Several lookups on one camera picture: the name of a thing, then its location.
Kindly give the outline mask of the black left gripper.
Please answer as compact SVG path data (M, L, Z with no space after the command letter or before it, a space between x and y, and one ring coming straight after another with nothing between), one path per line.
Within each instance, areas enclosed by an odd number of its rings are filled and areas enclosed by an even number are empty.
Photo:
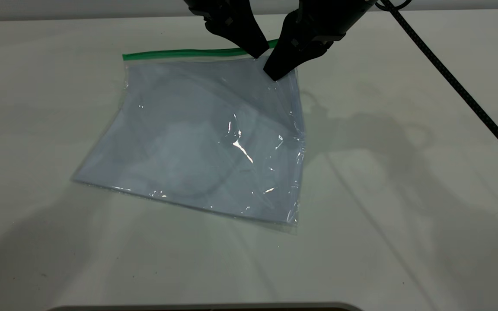
M249 0L184 0L193 15L205 19L206 29L234 43L251 57L269 49Z

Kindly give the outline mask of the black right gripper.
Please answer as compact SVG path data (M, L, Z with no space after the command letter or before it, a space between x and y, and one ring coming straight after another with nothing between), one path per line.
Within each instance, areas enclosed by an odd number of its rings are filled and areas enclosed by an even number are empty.
M283 20L278 42L264 65L273 81L302 63L323 56L376 4L376 0L300 0ZM299 49L299 43L309 43Z

